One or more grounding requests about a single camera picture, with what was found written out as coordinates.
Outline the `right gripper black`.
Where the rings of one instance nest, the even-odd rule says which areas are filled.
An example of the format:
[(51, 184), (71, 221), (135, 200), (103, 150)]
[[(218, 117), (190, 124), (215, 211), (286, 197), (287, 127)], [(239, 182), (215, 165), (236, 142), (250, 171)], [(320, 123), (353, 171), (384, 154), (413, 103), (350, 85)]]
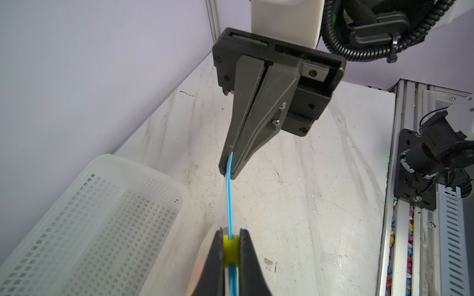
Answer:
[[(232, 118), (218, 165), (225, 175), (232, 157), (232, 180), (281, 128), (304, 137), (331, 101), (346, 66), (338, 55), (234, 28), (224, 30), (212, 55), (218, 85), (225, 95), (234, 91)], [(301, 62), (301, 70), (282, 65), (289, 62)], [(271, 66), (266, 74), (265, 66)]]

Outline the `clear zip top bag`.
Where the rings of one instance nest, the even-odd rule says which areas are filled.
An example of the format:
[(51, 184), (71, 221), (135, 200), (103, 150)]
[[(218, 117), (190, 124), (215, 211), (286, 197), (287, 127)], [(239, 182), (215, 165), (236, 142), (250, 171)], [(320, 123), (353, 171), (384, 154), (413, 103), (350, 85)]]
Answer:
[[(225, 296), (237, 296), (239, 294), (239, 235), (238, 230), (235, 229), (235, 222), (233, 221), (233, 202), (230, 178), (231, 162), (232, 157), (229, 157), (227, 172), (224, 175), (218, 216), (216, 222), (211, 226), (211, 229), (222, 228), (223, 230)], [(190, 282), (186, 294), (190, 296)]]

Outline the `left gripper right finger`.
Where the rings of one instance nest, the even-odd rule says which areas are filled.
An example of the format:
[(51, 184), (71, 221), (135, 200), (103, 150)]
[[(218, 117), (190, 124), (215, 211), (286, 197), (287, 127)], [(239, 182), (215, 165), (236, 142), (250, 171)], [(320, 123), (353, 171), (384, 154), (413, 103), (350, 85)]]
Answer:
[(239, 231), (238, 292), (240, 296), (272, 296), (259, 265), (259, 260), (247, 229)]

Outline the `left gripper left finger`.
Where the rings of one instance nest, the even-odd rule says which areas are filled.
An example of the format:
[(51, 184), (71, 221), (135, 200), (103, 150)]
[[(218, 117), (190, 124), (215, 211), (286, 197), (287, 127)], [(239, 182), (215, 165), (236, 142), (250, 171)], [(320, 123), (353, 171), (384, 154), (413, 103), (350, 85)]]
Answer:
[(191, 296), (224, 296), (223, 230), (211, 229), (204, 238), (190, 277)]

